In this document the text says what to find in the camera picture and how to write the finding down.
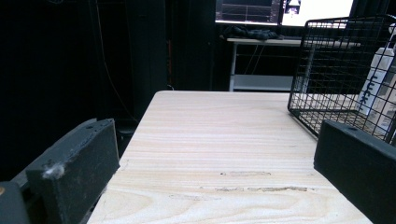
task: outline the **metal grid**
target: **metal grid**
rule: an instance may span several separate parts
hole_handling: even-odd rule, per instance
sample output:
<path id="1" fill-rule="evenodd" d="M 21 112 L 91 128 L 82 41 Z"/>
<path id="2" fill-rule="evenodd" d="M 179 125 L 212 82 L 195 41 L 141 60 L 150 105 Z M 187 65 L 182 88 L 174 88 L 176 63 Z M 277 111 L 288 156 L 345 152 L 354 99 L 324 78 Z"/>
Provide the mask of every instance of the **metal grid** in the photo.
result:
<path id="1" fill-rule="evenodd" d="M 395 146 L 395 22 L 389 15 L 308 21 L 290 113 L 315 135 L 330 119 Z"/>

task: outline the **wire mesh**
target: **wire mesh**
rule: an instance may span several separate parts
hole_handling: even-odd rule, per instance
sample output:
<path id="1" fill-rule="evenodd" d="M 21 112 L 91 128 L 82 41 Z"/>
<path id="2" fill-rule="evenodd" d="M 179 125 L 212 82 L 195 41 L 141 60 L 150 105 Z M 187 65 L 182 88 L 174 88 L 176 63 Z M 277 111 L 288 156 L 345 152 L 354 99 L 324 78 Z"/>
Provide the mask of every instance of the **wire mesh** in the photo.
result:
<path id="1" fill-rule="evenodd" d="M 308 21 L 290 113 L 315 135 L 330 119 L 395 145 L 395 22 L 389 15 Z"/>

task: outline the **white desk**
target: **white desk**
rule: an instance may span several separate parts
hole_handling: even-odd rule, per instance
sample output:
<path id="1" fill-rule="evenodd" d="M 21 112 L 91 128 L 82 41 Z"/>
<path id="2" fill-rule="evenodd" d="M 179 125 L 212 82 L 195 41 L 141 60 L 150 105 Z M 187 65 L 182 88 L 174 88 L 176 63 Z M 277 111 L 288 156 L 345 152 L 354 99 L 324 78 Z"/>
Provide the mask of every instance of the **white desk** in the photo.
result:
<path id="1" fill-rule="evenodd" d="M 370 223 L 313 169 L 288 98 L 157 93 L 89 223 Z"/>
<path id="2" fill-rule="evenodd" d="M 261 91 L 290 91 L 293 76 L 253 76 L 238 75 L 235 73 L 237 49 L 239 45 L 260 45 L 294 47 L 301 45 L 301 40 L 257 40 L 244 38 L 228 38 L 227 41 L 233 42 L 233 61 L 230 74 L 230 89 L 233 90 L 261 90 Z"/>

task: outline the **black cloth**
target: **black cloth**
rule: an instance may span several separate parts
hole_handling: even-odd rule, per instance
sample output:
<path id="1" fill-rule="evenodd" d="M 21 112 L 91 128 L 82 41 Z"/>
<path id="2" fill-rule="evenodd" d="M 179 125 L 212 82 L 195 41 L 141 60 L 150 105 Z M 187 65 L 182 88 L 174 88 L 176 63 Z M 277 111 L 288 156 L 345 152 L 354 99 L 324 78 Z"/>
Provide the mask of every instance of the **black cloth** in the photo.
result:
<path id="1" fill-rule="evenodd" d="M 250 39 L 277 39 L 278 35 L 270 30 L 249 30 L 243 26 L 229 26 L 221 34 L 224 39 L 233 37 L 244 37 Z"/>

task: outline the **computer screen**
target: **computer screen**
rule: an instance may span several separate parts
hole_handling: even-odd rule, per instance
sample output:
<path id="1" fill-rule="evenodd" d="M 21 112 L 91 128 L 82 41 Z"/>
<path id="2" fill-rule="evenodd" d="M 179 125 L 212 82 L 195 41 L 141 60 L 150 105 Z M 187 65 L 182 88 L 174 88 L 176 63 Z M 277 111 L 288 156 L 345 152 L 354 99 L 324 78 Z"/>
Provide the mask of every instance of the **computer screen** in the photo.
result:
<path id="1" fill-rule="evenodd" d="M 282 0 L 216 0 L 216 22 L 278 25 Z"/>
<path id="2" fill-rule="evenodd" d="M 286 26 L 304 26 L 314 19 L 348 17 L 353 0 L 284 0 L 280 22 Z"/>

